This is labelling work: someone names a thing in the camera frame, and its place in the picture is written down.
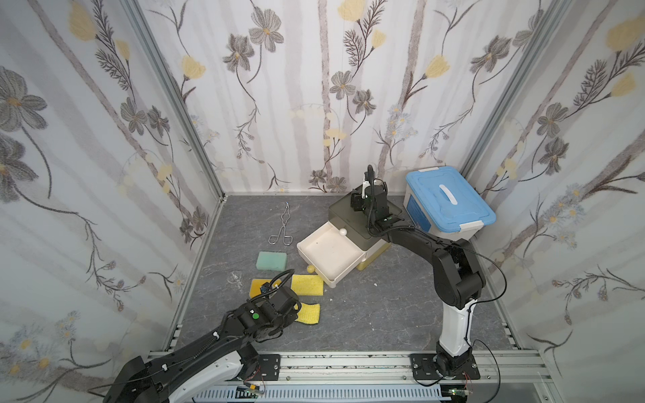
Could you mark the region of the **olive green drawer cabinet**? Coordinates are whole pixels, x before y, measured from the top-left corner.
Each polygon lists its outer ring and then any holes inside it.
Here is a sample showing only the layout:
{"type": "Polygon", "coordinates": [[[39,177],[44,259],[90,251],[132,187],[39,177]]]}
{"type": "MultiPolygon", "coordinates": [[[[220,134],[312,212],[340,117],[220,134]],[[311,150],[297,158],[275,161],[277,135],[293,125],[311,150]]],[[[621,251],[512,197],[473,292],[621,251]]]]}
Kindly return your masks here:
{"type": "Polygon", "coordinates": [[[329,222],[363,253],[357,269],[363,271],[391,247],[381,238],[373,238],[366,226],[367,217],[363,211],[354,211],[350,206],[351,195],[343,196],[329,207],[329,222]]]}

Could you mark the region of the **yellow sponge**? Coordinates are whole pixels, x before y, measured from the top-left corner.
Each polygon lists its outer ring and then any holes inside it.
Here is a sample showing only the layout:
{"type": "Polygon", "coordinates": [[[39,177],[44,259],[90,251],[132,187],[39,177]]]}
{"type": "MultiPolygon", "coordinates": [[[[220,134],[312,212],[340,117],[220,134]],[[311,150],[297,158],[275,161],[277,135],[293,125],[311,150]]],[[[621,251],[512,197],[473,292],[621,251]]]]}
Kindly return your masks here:
{"type": "Polygon", "coordinates": [[[250,299],[258,297],[262,294],[269,292],[275,288],[271,283],[271,279],[253,279],[250,286],[250,299]]]}
{"type": "Polygon", "coordinates": [[[301,324],[316,325],[319,324],[321,317],[321,306],[319,304],[302,303],[298,313],[297,320],[301,324]]]}
{"type": "Polygon", "coordinates": [[[294,275],[292,277],[292,290],[299,297],[322,297],[325,283],[318,275],[294,275]]]}

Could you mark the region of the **green sponge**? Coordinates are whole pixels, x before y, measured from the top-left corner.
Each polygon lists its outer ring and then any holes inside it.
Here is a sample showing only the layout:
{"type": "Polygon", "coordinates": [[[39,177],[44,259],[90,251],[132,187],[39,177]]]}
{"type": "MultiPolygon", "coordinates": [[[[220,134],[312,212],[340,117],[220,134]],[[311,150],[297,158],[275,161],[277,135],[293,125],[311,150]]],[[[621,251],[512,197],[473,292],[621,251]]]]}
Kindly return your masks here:
{"type": "Polygon", "coordinates": [[[287,267],[287,254],[284,252],[260,251],[255,266],[257,270],[282,272],[287,267]]]}

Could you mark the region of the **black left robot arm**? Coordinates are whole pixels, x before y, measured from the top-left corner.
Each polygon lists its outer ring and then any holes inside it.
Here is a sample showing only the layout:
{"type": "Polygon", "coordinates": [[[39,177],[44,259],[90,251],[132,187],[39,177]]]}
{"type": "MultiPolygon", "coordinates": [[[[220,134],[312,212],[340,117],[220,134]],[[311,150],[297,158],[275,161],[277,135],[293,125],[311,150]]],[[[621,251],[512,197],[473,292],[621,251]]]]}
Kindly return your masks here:
{"type": "Polygon", "coordinates": [[[227,312],[194,342],[144,362],[136,357],[107,386],[104,402],[183,402],[214,383],[249,377],[259,366],[254,343],[278,338],[297,319],[298,295],[280,287],[227,312]]]}

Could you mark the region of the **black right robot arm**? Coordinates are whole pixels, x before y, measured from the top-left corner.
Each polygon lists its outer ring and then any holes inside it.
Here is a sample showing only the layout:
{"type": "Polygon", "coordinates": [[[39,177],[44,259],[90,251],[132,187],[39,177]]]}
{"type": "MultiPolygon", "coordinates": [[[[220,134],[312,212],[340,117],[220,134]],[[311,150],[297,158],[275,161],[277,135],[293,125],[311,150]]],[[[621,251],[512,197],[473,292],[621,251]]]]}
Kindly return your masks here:
{"type": "Polygon", "coordinates": [[[387,189],[364,183],[349,193],[349,205],[364,214],[372,238],[399,245],[430,263],[434,289],[443,303],[442,331],[433,367],[441,378],[457,376],[472,363],[472,314],[485,286],[479,260],[468,241],[442,244],[401,215],[391,212],[387,189]]]}

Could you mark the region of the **metal tongs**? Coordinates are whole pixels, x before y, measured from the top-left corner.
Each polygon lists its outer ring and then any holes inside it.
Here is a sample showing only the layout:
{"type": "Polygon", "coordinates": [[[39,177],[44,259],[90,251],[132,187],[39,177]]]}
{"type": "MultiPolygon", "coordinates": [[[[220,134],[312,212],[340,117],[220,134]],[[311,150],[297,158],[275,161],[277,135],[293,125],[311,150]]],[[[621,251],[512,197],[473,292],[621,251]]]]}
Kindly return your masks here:
{"type": "Polygon", "coordinates": [[[279,242],[282,242],[282,244],[285,246],[292,245],[292,242],[293,242],[292,235],[287,234],[287,224],[289,223],[290,218],[291,218],[290,205],[286,201],[283,213],[281,214],[281,226],[278,229],[276,234],[272,234],[269,236],[268,238],[269,244],[275,245],[279,242]]]}

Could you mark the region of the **white storage bin blue lid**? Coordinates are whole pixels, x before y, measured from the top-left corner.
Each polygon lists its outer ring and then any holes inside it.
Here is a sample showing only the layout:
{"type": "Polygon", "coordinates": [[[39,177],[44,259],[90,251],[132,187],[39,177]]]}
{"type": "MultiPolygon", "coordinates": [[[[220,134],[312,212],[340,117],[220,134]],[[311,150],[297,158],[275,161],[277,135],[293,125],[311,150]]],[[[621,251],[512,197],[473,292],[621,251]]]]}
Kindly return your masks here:
{"type": "Polygon", "coordinates": [[[404,208],[418,228],[451,241],[468,241],[497,221],[479,193],[450,166],[408,172],[404,208]]]}

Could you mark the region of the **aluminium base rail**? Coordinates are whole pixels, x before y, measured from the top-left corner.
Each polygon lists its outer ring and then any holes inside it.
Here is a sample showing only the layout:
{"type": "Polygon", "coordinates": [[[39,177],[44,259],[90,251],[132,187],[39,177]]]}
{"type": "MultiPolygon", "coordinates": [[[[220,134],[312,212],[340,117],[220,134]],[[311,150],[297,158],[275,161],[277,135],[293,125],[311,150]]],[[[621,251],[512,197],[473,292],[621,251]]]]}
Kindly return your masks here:
{"type": "Polygon", "coordinates": [[[200,366],[178,352],[155,358],[125,388],[135,402],[561,402],[532,350],[475,352],[455,375],[434,354],[259,354],[251,346],[200,366]]]}

